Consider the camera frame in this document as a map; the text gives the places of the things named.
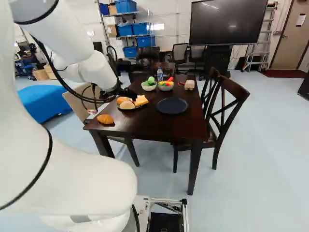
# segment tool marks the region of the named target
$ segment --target dark wooden table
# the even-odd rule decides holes
[[[116,100],[112,101],[100,114],[110,114],[115,121],[114,126],[104,126],[94,118],[84,130],[90,131],[101,155],[108,154],[114,158],[107,136],[162,141],[170,143],[191,144],[190,174],[188,194],[192,195],[197,177],[197,170],[201,156],[202,143],[207,140],[206,126],[202,113],[201,101],[197,83],[193,91],[186,91],[178,81],[185,81],[187,76],[177,75],[173,91],[162,92],[158,88],[151,92],[144,91],[140,84],[148,76],[139,77],[129,88],[140,95],[145,95],[149,103],[132,111],[121,111],[117,108]],[[169,116],[157,111],[156,104],[166,97],[181,97],[189,103],[186,112]]]

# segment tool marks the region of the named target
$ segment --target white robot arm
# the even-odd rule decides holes
[[[120,232],[137,193],[133,170],[121,161],[62,144],[27,113],[14,87],[12,18],[66,65],[75,66],[83,81],[106,91],[117,83],[64,0],[0,1],[0,122],[5,131],[0,139],[0,213],[89,215],[100,223],[89,223],[84,231]]]

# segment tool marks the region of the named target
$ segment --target water bottle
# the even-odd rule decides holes
[[[158,71],[156,72],[156,76],[158,77],[158,82],[163,81],[163,71],[161,67],[158,68]]]

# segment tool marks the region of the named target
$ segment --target ladder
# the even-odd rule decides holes
[[[245,61],[245,65],[243,66],[242,71],[245,71],[247,69],[248,72],[250,72],[251,70],[251,65],[253,64],[259,64],[259,68],[258,70],[261,71],[263,68],[267,68],[268,67],[268,56],[269,56],[269,51],[270,51],[270,39],[271,39],[271,35],[272,35],[272,31],[271,31],[271,25],[272,22],[274,21],[274,15],[275,15],[275,11],[277,9],[277,5],[278,2],[274,2],[274,3],[268,3],[267,4],[267,8],[265,11],[265,15],[270,12],[270,17],[269,19],[263,19],[263,23],[268,23],[267,25],[267,29],[266,30],[261,30],[260,35],[264,35],[265,36],[265,40],[264,41],[258,41],[257,43],[251,43],[248,45],[247,51],[246,51],[246,61]],[[262,44],[263,47],[260,51],[256,52],[257,47]],[[260,56],[261,60],[260,61],[254,61],[253,57],[254,56]]]

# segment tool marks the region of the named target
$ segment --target bowl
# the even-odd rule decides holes
[[[155,82],[155,85],[153,85],[153,86],[147,86],[147,85],[145,85],[145,83],[146,83],[146,81],[142,82],[142,84],[141,84],[142,89],[144,89],[145,91],[153,91],[153,90],[155,90],[156,86],[158,85],[157,82]]]
[[[158,85],[159,90],[161,91],[171,91],[174,88],[174,84],[170,86]]]

